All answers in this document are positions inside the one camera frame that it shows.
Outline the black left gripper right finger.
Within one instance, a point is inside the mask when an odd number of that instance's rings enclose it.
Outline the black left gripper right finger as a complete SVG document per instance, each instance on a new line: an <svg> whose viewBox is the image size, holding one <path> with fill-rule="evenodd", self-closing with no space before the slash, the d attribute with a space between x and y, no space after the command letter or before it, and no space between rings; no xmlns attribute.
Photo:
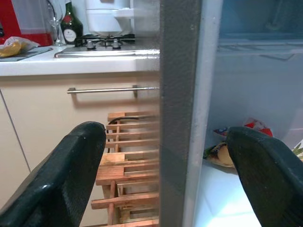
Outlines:
<svg viewBox="0 0 303 227"><path fill-rule="evenodd" d="M263 227L303 225L303 163L282 141L246 127L231 127L229 155Z"/></svg>

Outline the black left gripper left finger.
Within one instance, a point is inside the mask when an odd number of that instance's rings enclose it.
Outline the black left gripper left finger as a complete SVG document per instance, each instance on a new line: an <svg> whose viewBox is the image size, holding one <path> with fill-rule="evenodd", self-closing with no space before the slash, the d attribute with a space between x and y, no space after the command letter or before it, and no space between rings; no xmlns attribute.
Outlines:
<svg viewBox="0 0 303 227"><path fill-rule="evenodd" d="M99 122L67 134L0 210L2 227L78 227L105 149Z"/></svg>

